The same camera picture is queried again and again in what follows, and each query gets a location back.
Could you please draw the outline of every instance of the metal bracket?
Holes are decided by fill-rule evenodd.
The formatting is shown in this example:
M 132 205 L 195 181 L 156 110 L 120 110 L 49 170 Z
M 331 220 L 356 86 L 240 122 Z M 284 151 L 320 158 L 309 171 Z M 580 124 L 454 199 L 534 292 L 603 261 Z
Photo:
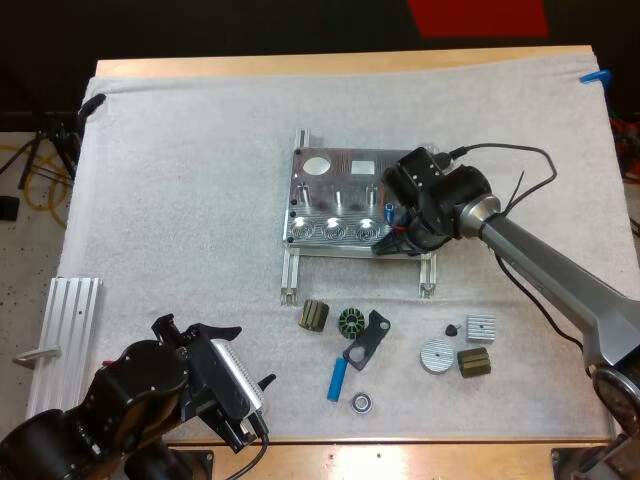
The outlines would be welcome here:
M 13 363 L 26 367 L 30 370 L 36 368 L 36 360 L 44 357 L 59 357 L 61 353 L 60 345 L 54 345 L 46 348 L 36 348 L 28 352 L 21 353 L 14 357 Z
M 27 418 L 80 401 L 101 283 L 98 278 L 51 280 L 40 345 L 14 359 L 34 364 Z
M 436 258 L 437 254 L 434 252 L 420 255 L 420 283 L 418 285 L 420 298 L 429 298 L 436 291 L 438 279 Z
M 282 285 L 280 288 L 280 305 L 298 304 L 298 268 L 300 266 L 300 250 L 297 248 L 284 250 L 282 261 Z

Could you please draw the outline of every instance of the wooden table edge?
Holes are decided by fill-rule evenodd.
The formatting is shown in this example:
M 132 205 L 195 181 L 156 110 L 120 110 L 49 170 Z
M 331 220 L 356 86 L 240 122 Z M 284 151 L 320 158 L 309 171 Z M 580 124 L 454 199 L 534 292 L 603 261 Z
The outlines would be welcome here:
M 553 448 L 590 448 L 602 442 L 304 444 L 269 446 L 247 479 L 441 479 L 553 480 Z M 239 454 L 219 444 L 173 445 L 214 455 L 214 478 L 246 465 L 259 445 Z
M 244 57 L 99 60 L 96 77 L 385 73 L 460 67 L 532 57 L 593 54 L 588 45 Z

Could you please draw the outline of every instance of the silver disc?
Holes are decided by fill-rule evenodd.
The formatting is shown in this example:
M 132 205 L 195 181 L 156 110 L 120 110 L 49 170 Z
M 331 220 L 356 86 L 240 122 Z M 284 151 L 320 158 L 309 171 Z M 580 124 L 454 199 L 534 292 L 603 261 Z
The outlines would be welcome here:
M 429 373 L 444 373 L 453 365 L 453 348 L 441 338 L 432 338 L 422 347 L 420 360 Z

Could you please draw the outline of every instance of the white towel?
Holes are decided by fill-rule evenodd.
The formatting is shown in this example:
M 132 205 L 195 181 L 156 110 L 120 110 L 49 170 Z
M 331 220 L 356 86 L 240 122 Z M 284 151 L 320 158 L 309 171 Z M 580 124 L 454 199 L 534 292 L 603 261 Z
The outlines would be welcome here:
M 558 179 L 511 218 L 623 293 L 635 262 L 622 183 L 592 55 L 378 75 L 199 79 L 94 78 L 107 100 L 89 119 L 59 274 L 104 280 L 89 370 L 151 338 L 168 312 L 177 324 L 240 325 L 235 349 L 257 378 L 274 372 L 273 437 L 602 438 L 604 409 L 580 352 L 559 338 L 499 271 L 479 240 L 451 242 L 438 287 L 417 298 L 418 264 L 303 258 L 300 297 L 326 301 L 324 333 L 279 304 L 282 220 L 296 128 L 312 145 L 441 150 L 509 142 L 547 150 Z M 478 167 L 506 203 L 548 174 L 527 152 L 482 150 Z M 376 309 L 391 331 L 367 367 L 349 368 L 340 402 L 326 400 L 336 357 L 349 344 L 342 309 Z M 577 331 L 553 311 L 561 327 Z M 496 315 L 490 375 L 440 376 L 420 364 L 422 344 L 467 313 Z M 470 348 L 464 335 L 455 349 Z M 367 392 L 373 408 L 349 406 Z M 199 421 L 174 438 L 210 437 Z

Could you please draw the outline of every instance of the circular hole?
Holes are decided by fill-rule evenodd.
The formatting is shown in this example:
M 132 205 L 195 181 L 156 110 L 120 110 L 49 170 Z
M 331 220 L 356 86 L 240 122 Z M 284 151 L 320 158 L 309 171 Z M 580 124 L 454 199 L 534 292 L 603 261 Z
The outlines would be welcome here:
M 323 157 L 311 157 L 309 160 L 304 162 L 302 169 L 308 173 L 309 175 L 322 175 L 329 170 L 331 163 L 329 160 Z
M 354 362 L 364 360 L 364 347 L 354 347 L 349 351 L 349 358 Z

